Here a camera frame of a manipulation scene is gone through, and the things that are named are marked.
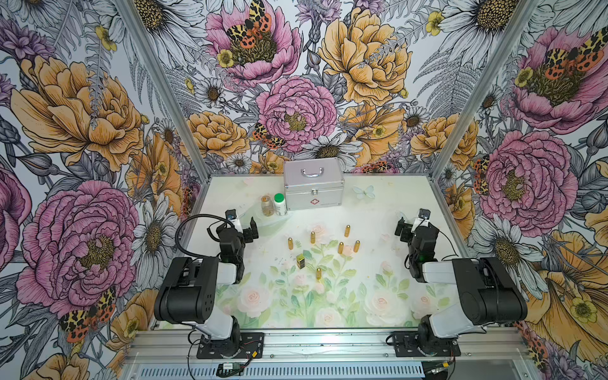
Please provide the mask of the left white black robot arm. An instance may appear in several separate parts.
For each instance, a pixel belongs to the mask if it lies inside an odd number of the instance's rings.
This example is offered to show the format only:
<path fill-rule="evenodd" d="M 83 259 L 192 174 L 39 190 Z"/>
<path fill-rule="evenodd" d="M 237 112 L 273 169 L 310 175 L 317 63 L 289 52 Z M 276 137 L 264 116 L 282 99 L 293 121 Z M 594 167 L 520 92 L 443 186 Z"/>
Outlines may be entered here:
<path fill-rule="evenodd" d="M 220 223 L 215 233 L 208 231 L 210 238 L 219 245 L 219 253 L 215 256 L 191 252 L 181 244 L 185 226 L 202 218 Z M 202 342 L 199 346 L 204 350 L 204 358 L 210 354 L 235 357 L 244 346 L 237 319 L 215 305 L 215 296 L 219 285 L 241 283 L 245 272 L 245 247 L 258 238 L 254 218 L 242 228 L 234 215 L 197 214 L 188 217 L 177 228 L 175 246 L 183 255 L 174 258 L 166 272 L 155 299 L 154 316 L 158 321 L 188 326 L 200 333 Z"/>

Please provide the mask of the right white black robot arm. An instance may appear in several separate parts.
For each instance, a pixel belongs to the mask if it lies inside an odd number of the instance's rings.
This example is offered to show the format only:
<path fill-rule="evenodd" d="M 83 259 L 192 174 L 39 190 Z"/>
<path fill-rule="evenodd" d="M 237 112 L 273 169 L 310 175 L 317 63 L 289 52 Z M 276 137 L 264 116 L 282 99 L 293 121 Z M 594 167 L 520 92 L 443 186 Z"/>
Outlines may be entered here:
<path fill-rule="evenodd" d="M 486 326 L 522 321 L 527 302 L 501 261 L 490 258 L 435 258 L 440 230 L 427 218 L 414 223 L 403 218 L 395 235 L 408 245 L 405 267 L 418 283 L 456 286 L 456 304 L 423 316 L 416 332 L 393 332 L 386 343 L 397 357 L 449 357 L 461 355 L 461 335 L 485 333 Z"/>

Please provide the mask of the white bottle green cap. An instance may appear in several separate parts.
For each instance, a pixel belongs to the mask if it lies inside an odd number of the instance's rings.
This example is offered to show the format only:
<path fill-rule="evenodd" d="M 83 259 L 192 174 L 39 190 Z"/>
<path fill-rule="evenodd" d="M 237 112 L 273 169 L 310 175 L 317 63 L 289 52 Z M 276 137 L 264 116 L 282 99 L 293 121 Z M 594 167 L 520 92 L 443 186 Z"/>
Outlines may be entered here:
<path fill-rule="evenodd" d="M 283 193 L 277 193 L 273 197 L 275 213 L 278 216 L 285 216 L 288 213 L 287 201 Z"/>

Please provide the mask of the square black gold lipstick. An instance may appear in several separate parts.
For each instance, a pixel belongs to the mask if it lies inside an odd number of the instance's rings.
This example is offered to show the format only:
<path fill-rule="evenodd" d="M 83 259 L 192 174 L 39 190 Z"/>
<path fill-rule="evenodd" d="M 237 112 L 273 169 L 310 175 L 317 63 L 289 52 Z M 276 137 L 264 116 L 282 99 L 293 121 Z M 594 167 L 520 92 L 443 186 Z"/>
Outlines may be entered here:
<path fill-rule="evenodd" d="M 306 258 L 303 254 L 296 257 L 296 263 L 299 269 L 304 269 L 306 267 Z"/>

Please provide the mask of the clear jar brown contents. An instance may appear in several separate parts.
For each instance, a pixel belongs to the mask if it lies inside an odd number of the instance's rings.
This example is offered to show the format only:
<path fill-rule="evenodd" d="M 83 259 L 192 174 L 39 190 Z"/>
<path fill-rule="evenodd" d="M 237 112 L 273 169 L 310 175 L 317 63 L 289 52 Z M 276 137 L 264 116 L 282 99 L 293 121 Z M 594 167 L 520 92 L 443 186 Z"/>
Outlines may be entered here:
<path fill-rule="evenodd" d="M 272 197 L 264 195 L 261 197 L 261 210 L 264 216 L 270 217 L 275 214 L 274 202 Z"/>

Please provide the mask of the silver aluminium first aid case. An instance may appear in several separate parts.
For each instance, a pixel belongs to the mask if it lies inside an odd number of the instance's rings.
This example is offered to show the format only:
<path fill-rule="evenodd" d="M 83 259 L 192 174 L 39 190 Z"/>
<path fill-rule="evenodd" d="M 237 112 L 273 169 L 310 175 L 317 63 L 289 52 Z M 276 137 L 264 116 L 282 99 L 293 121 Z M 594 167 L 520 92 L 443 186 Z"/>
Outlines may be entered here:
<path fill-rule="evenodd" d="M 289 161 L 283 167 L 289 211 L 342 205 L 345 179 L 338 158 Z"/>

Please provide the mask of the small green circuit board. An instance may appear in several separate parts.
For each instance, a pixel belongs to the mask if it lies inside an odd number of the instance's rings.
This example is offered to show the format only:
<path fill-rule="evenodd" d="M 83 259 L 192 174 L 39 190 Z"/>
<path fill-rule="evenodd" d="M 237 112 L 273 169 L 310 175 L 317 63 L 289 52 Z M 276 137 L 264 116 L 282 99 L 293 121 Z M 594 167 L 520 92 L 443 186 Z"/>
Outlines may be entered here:
<path fill-rule="evenodd" d="M 228 378 L 235 375 L 240 375 L 242 372 L 241 366 L 235 363 L 224 363 L 218 365 L 216 376 L 219 378 Z"/>

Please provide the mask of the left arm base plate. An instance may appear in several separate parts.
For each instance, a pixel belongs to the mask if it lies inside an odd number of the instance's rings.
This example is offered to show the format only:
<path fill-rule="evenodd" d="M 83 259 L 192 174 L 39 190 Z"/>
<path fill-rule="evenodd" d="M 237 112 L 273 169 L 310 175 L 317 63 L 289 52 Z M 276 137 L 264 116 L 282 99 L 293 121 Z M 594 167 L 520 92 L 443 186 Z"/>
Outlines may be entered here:
<path fill-rule="evenodd" d="M 197 359 L 260 359 L 263 355 L 265 334 L 241 332 L 226 340 L 210 340 L 200 343 Z"/>

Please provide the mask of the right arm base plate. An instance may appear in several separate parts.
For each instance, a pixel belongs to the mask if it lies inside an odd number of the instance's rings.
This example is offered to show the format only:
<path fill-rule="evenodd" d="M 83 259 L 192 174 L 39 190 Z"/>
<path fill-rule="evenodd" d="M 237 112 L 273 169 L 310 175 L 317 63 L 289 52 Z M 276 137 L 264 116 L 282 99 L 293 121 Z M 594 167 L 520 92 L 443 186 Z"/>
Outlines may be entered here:
<path fill-rule="evenodd" d="M 397 357 L 459 357 L 461 350 L 456 339 L 434 336 L 423 337 L 418 332 L 393 332 L 386 343 L 394 348 Z"/>

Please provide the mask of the aluminium front rail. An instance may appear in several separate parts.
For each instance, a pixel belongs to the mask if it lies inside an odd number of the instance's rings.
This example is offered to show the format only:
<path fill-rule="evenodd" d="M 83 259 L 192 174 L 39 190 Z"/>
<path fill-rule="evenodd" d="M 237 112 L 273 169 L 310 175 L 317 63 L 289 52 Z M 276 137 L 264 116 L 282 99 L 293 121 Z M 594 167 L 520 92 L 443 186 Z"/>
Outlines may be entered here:
<path fill-rule="evenodd" d="M 262 355 L 251 364 L 308 364 L 328 362 L 396 362 L 394 348 L 386 343 L 392 329 L 269 329 L 264 331 Z M 199 363 L 185 329 L 141 332 L 125 359 L 136 364 Z M 492 327 L 487 333 L 459 337 L 461 361 L 528 359 L 527 347 L 517 329 Z"/>

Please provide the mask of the left aluminium corner post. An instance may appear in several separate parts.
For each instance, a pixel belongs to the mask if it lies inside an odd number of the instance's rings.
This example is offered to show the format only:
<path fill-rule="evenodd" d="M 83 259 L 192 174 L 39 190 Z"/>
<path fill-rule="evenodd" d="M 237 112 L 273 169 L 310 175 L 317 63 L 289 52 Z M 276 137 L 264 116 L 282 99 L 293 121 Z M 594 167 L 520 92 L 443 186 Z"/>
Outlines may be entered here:
<path fill-rule="evenodd" d="M 193 138 L 193 133 L 191 133 L 187 125 L 186 117 L 181 110 L 180 104 L 170 87 L 170 82 L 163 70 L 162 63 L 154 52 L 153 44 L 147 37 L 147 32 L 139 17 L 136 5 L 133 1 L 118 1 L 117 9 L 123 18 L 126 29 L 131 35 L 132 41 L 139 51 L 143 65 L 147 68 L 171 120 L 174 122 L 185 144 L 185 148 L 193 162 L 193 166 L 196 168 L 199 178 L 204 184 L 208 185 L 211 177 L 209 169 L 200 154 L 200 149 Z"/>

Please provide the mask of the aluminium corner post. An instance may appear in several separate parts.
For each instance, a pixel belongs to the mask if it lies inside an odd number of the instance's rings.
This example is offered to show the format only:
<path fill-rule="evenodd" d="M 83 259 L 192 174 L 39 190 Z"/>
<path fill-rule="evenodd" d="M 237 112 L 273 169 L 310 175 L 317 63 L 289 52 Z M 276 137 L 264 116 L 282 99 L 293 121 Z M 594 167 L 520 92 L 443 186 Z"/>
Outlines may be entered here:
<path fill-rule="evenodd" d="M 446 141 L 446 145 L 442 148 L 441 153 L 432 166 L 432 172 L 428 175 L 431 180 L 437 180 L 443 167 L 451 161 L 456 148 L 459 146 L 459 142 L 473 121 L 478 106 L 489 91 L 492 80 L 499 74 L 513 47 L 519 44 L 523 30 L 531 19 L 538 3 L 539 1 L 519 2 L 503 37 L 499 41 L 499 44 L 497 44 L 497 48 L 489 55 L 488 63 L 475 87 L 473 87 L 470 99 L 459 115 L 458 123 L 456 123 L 454 130 Z"/>
<path fill-rule="evenodd" d="M 200 154 L 200 149 L 193 138 L 193 133 L 191 133 L 187 125 L 186 117 L 181 110 L 180 104 L 170 87 L 170 82 L 163 70 L 162 63 L 154 52 L 153 44 L 147 37 L 147 32 L 139 17 L 136 5 L 133 1 L 118 1 L 117 9 L 123 18 L 126 29 L 131 35 L 132 41 L 139 51 L 143 65 L 147 68 L 171 120 L 174 122 L 185 144 L 185 148 L 193 162 L 193 166 L 196 168 L 199 178 L 204 184 L 208 185 L 211 177 L 209 169 Z"/>

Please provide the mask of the right aluminium corner post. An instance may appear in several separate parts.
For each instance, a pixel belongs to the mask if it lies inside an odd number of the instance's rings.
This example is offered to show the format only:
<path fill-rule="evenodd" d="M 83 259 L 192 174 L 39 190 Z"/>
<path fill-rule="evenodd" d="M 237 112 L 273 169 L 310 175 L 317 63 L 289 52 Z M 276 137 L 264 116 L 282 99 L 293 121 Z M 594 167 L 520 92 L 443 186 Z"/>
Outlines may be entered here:
<path fill-rule="evenodd" d="M 441 153 L 432 166 L 432 172 L 428 175 L 431 180 L 437 180 L 443 167 L 451 161 L 456 148 L 459 146 L 459 142 L 473 121 L 478 106 L 489 91 L 492 80 L 499 74 L 513 47 L 519 44 L 523 30 L 531 19 L 538 3 L 539 1 L 519 2 L 503 37 L 499 41 L 499 44 L 497 44 L 497 48 L 489 55 L 488 63 L 475 87 L 473 87 L 470 99 L 459 115 L 458 123 L 456 123 L 454 130 L 446 141 L 446 145 L 442 148 Z"/>

